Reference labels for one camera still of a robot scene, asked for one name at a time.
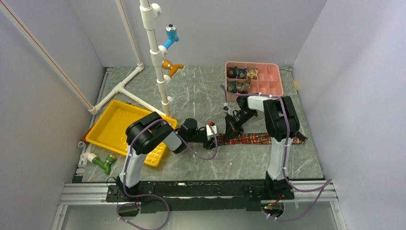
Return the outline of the multicolour patterned necktie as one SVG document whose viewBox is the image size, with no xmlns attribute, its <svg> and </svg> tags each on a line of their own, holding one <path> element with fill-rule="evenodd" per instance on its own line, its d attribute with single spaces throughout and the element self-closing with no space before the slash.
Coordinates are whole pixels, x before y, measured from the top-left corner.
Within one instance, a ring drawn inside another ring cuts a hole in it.
<svg viewBox="0 0 406 230">
<path fill-rule="evenodd" d="M 301 132 L 297 132 L 293 138 L 293 144 L 304 144 L 308 138 Z M 271 137 L 267 133 L 242 133 L 228 141 L 225 140 L 225 134 L 220 134 L 217 138 L 218 145 L 270 145 Z"/>
</svg>

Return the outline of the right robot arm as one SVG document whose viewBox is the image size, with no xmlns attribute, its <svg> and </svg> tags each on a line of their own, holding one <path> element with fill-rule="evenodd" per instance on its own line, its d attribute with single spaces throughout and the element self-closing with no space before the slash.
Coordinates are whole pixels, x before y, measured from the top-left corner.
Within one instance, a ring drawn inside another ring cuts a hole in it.
<svg viewBox="0 0 406 230">
<path fill-rule="evenodd" d="M 265 128 L 271 138 L 271 158 L 266 171 L 264 194 L 277 198 L 282 191 L 291 191 L 286 163 L 293 138 L 300 129 L 297 112 L 289 96 L 265 97 L 259 95 L 237 97 L 239 110 L 225 116 L 225 141 L 243 132 L 243 125 L 258 111 L 264 113 Z"/>
</svg>

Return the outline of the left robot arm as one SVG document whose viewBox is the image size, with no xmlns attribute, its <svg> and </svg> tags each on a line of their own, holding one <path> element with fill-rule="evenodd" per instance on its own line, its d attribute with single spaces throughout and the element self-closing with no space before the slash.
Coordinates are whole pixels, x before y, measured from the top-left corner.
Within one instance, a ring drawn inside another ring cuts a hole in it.
<svg viewBox="0 0 406 230">
<path fill-rule="evenodd" d="M 124 167 L 116 178 L 119 196 L 125 201 L 136 198 L 140 184 L 141 171 L 147 154 L 159 144 L 175 154 L 191 147 L 189 143 L 201 143 L 207 150 L 218 150 L 218 132 L 214 123 L 198 128 L 197 121 L 187 118 L 175 129 L 157 112 L 152 112 L 133 122 L 125 131 L 127 136 L 127 156 Z"/>
</svg>

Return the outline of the blue dotted rolled tie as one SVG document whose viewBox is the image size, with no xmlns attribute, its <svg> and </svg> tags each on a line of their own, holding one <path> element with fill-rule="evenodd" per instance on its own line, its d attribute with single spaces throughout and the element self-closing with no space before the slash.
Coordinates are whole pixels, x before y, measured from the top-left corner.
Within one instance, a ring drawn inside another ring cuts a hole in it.
<svg viewBox="0 0 406 230">
<path fill-rule="evenodd" d="M 237 93 L 237 82 L 236 81 L 227 82 L 226 89 L 231 93 Z"/>
</svg>

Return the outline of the brown patterned rolled tie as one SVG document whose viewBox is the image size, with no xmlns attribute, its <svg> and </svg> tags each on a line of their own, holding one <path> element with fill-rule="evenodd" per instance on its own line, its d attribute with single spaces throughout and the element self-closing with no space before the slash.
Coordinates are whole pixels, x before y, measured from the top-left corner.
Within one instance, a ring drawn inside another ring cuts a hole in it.
<svg viewBox="0 0 406 230">
<path fill-rule="evenodd" d="M 250 90 L 250 81 L 238 81 L 236 83 L 237 93 L 248 94 Z"/>
</svg>

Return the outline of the dark rolled tie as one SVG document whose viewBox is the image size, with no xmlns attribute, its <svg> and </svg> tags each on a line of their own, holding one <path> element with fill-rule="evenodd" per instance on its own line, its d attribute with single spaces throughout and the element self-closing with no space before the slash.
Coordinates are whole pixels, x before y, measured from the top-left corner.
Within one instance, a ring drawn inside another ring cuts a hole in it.
<svg viewBox="0 0 406 230">
<path fill-rule="evenodd" d="M 231 79 L 236 79 L 237 78 L 237 68 L 227 68 L 226 70 L 226 76 Z"/>
</svg>

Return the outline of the gold floral rolled tie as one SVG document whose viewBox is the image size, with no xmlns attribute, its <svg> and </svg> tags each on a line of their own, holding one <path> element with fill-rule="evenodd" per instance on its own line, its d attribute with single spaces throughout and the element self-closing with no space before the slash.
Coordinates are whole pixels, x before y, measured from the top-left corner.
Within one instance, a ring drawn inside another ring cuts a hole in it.
<svg viewBox="0 0 406 230">
<path fill-rule="evenodd" d="M 247 79 L 257 80 L 258 79 L 258 69 L 248 69 L 247 70 Z"/>
</svg>

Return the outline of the pink divided organizer box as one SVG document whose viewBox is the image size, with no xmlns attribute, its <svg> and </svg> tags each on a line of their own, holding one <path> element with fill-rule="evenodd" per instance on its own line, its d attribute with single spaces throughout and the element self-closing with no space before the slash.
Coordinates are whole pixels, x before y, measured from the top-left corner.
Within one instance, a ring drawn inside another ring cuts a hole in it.
<svg viewBox="0 0 406 230">
<path fill-rule="evenodd" d="M 229 61 L 225 64 L 227 68 L 237 69 L 258 69 L 258 79 L 231 79 L 225 77 L 225 89 L 227 82 L 230 81 L 250 81 L 250 90 L 248 94 L 269 94 L 274 96 L 282 96 L 284 94 L 282 87 L 282 79 L 280 75 L 279 66 L 273 63 L 254 63 L 254 62 L 232 62 Z M 231 93 L 226 89 L 226 99 L 229 102 L 234 102 L 237 99 L 238 93 Z"/>
</svg>

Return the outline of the orange plastic faucet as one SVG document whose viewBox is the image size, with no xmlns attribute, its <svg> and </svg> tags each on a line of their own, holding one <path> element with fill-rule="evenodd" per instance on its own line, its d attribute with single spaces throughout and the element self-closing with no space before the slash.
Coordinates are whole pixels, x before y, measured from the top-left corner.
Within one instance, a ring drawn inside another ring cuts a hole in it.
<svg viewBox="0 0 406 230">
<path fill-rule="evenodd" d="M 164 60 L 162 62 L 162 68 L 168 70 L 168 76 L 170 78 L 172 78 L 180 69 L 183 69 L 183 65 L 182 64 L 173 64 L 172 62 L 170 62 L 169 60 Z"/>
</svg>

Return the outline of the yellow plastic tray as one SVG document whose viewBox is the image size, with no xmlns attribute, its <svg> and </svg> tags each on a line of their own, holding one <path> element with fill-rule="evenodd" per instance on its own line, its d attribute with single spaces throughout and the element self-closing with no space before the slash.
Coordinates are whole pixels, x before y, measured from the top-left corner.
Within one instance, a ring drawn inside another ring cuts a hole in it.
<svg viewBox="0 0 406 230">
<path fill-rule="evenodd" d="M 130 124 L 150 113 L 152 112 L 149 110 L 113 100 L 90 129 L 85 139 L 88 143 L 126 156 L 126 129 Z M 162 118 L 167 120 L 173 128 L 176 128 L 177 120 L 164 115 Z M 157 167 L 168 152 L 169 148 L 164 143 L 161 143 L 147 154 L 144 164 Z"/>
</svg>

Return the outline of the green plastic faucet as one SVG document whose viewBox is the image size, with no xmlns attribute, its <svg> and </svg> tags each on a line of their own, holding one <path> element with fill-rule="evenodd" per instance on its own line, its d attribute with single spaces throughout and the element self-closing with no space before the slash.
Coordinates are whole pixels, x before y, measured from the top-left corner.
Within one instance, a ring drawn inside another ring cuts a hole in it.
<svg viewBox="0 0 406 230">
<path fill-rule="evenodd" d="M 91 162 L 102 168 L 106 175 L 109 175 L 111 173 L 111 165 L 115 163 L 116 160 L 117 158 L 114 155 L 110 154 L 106 156 L 104 161 L 100 160 L 99 157 L 94 157 Z"/>
</svg>

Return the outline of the blue plastic faucet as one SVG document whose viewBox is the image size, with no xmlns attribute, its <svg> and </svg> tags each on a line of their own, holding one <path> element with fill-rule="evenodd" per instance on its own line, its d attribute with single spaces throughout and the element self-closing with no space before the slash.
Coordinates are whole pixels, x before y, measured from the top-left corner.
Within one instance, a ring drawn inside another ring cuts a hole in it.
<svg viewBox="0 0 406 230">
<path fill-rule="evenodd" d="M 179 41 L 179 36 L 177 35 L 177 27 L 173 24 L 166 25 L 165 32 L 168 39 L 163 46 L 168 50 L 174 43 Z"/>
</svg>

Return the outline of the white PVC pipe stand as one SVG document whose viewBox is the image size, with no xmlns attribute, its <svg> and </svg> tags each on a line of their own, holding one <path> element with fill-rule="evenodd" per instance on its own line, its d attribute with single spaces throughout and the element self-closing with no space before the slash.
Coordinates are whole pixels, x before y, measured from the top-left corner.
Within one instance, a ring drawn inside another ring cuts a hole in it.
<svg viewBox="0 0 406 230">
<path fill-rule="evenodd" d="M 129 92 L 125 86 L 131 81 L 137 74 L 144 70 L 144 64 L 141 60 L 140 53 L 138 52 L 138 48 L 135 42 L 135 38 L 133 36 L 129 19 L 126 15 L 124 4 L 121 0 L 116 1 L 116 5 L 119 10 L 119 14 L 124 24 L 124 28 L 126 30 L 126 34 L 130 40 L 130 44 L 133 50 L 133 53 L 136 58 L 137 67 L 134 71 L 129 73 L 124 80 L 119 82 L 117 85 L 113 87 L 113 89 L 104 97 L 102 98 L 95 107 L 97 108 L 98 112 L 117 94 L 123 94 L 129 99 L 135 101 L 136 103 L 140 104 L 141 106 L 145 107 L 146 109 L 157 112 L 160 115 L 164 115 L 167 117 L 171 116 L 170 106 L 173 102 L 173 98 L 168 96 L 167 86 L 171 82 L 171 78 L 164 74 L 162 68 L 162 62 L 164 61 L 164 57 L 167 54 L 168 50 L 163 46 L 158 44 L 158 39 L 156 35 L 156 20 L 162 14 L 161 7 L 156 3 L 151 3 L 148 0 L 141 0 L 140 1 L 140 13 L 142 17 L 143 27 L 146 30 L 147 38 L 150 46 L 150 55 L 152 64 L 155 69 L 156 73 L 156 84 L 158 86 L 158 92 L 161 96 L 161 105 L 163 111 L 160 111 L 158 108 L 150 105 L 146 101 L 142 100 L 141 98 L 135 96 L 133 93 Z"/>
</svg>

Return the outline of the white pipe with red stripe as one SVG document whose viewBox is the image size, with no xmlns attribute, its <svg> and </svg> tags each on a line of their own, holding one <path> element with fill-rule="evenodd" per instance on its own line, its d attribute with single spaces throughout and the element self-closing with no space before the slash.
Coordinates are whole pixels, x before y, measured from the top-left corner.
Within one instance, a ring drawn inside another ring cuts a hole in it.
<svg viewBox="0 0 406 230">
<path fill-rule="evenodd" d="M 31 33 L 25 23 L 19 18 L 16 12 L 5 1 L 0 1 L 0 11 L 13 24 L 13 26 L 23 35 L 29 44 L 37 51 L 37 53 L 45 60 L 50 68 L 58 75 L 58 77 L 67 85 L 73 94 L 85 105 L 87 110 L 92 114 L 97 114 L 97 108 L 91 104 L 81 90 L 75 85 L 73 80 L 63 71 L 56 60 L 50 55 L 39 40 Z"/>
</svg>

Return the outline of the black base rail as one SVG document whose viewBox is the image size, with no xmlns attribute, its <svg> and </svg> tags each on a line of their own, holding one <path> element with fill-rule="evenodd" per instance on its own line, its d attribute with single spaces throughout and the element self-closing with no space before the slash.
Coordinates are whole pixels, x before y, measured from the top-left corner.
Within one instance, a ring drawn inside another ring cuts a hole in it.
<svg viewBox="0 0 406 230">
<path fill-rule="evenodd" d="M 211 180 L 211 181 L 141 181 L 132 195 L 127 197 L 113 184 L 108 187 L 108 203 L 140 204 L 142 214 L 165 211 L 197 211 L 243 209 L 261 211 L 261 207 L 271 202 L 293 199 L 291 189 L 281 190 L 271 187 L 265 179 L 253 180 Z"/>
</svg>

